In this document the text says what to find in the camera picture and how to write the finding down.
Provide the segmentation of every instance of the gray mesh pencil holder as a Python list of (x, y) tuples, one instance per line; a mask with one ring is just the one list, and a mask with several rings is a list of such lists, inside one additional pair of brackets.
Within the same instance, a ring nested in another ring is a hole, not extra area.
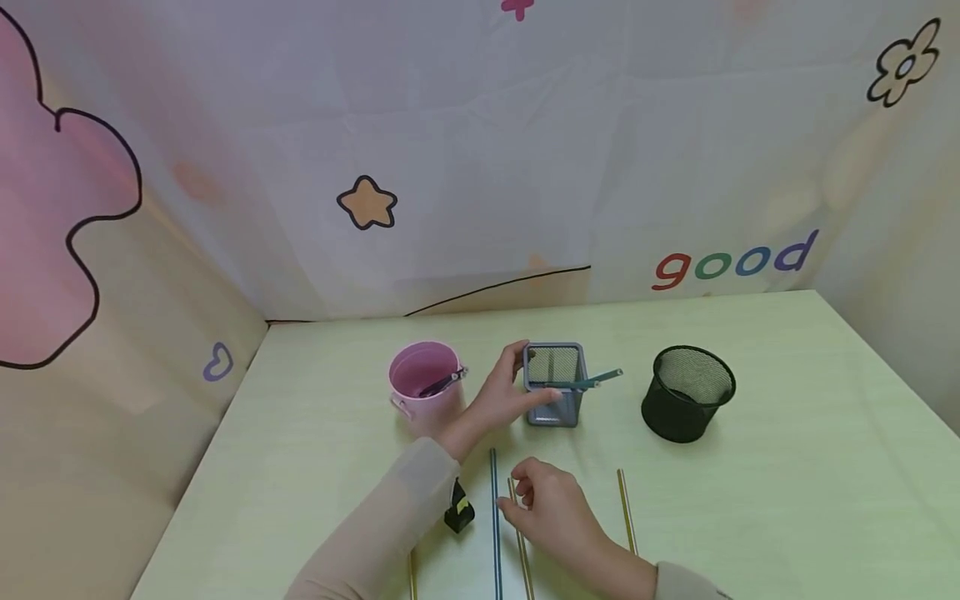
[[(523, 350), (523, 387), (528, 392), (554, 381), (587, 379), (584, 349), (576, 343), (531, 343)], [(563, 398), (527, 412), (527, 422), (541, 427), (576, 427), (585, 390), (561, 389)]]

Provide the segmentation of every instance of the table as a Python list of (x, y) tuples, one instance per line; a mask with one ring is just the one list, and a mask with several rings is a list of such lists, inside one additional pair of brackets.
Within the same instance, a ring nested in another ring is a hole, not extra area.
[[(460, 353), (472, 397), (517, 338), (576, 341), (592, 372), (576, 429), (519, 421), (485, 440), (462, 481), (476, 520), (418, 546), (420, 598), (493, 598), (488, 448), (501, 479), (534, 454), (571, 470), (626, 545), (626, 471), (640, 553), (698, 570), (736, 598), (955, 598), (960, 440), (814, 292), (271, 328), (133, 600), (265, 600), (373, 487), (409, 438), (386, 366), (420, 339)], [(724, 358), (737, 392), (695, 444), (640, 417), (656, 353)], [(505, 492), (504, 482), (500, 483)], [(504, 596), (523, 597), (501, 521)], [(537, 598), (586, 595), (532, 557)], [(388, 598), (405, 598), (399, 564)]]

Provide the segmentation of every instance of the sleeve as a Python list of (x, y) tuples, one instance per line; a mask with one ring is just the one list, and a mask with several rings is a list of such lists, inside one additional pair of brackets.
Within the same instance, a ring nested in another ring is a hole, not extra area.
[(413, 442), (303, 566), (285, 600), (373, 600), (391, 568), (449, 508), (460, 464), (430, 438)]
[(657, 563), (654, 600), (733, 600), (708, 579), (678, 564)]

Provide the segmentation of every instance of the black object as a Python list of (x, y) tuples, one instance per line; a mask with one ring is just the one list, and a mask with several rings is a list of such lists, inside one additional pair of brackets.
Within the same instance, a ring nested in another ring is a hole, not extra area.
[(704, 435), (734, 392), (736, 380), (719, 357), (702, 348), (673, 346), (654, 359), (654, 380), (640, 412), (660, 437), (689, 444)]
[(454, 382), (460, 381), (461, 379), (463, 379), (464, 377), (466, 377), (468, 372), (469, 372), (469, 369), (467, 369), (467, 367), (461, 367), (460, 369), (458, 369), (457, 371), (455, 371), (455, 372), (447, 375), (446, 377), (444, 377), (444, 378), (441, 379), (440, 381), (436, 381), (436, 382), (434, 382), (434, 383), (431, 383), (431, 384), (428, 385), (427, 387), (423, 388), (423, 391), (420, 392), (420, 395), (417, 396), (417, 397), (431, 397), (431, 396), (434, 396), (434, 395), (436, 395), (436, 394), (439, 394), (440, 392), (442, 392), (442, 391), (445, 390), (446, 388), (448, 388), (448, 387), (450, 387), (451, 385), (453, 385)]
[(459, 534), (473, 520), (476, 513), (467, 500), (467, 493), (460, 485), (460, 479), (453, 482), (453, 496), (450, 498), (450, 508), (444, 513), (444, 523), (453, 530), (453, 533)]

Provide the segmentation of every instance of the pink cross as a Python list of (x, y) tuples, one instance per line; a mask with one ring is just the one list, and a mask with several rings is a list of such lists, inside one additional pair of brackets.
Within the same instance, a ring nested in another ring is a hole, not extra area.
[(514, 11), (517, 21), (522, 21), (526, 16), (526, 10), (534, 5), (534, 0), (503, 0), (500, 3), (500, 10), (504, 12)]

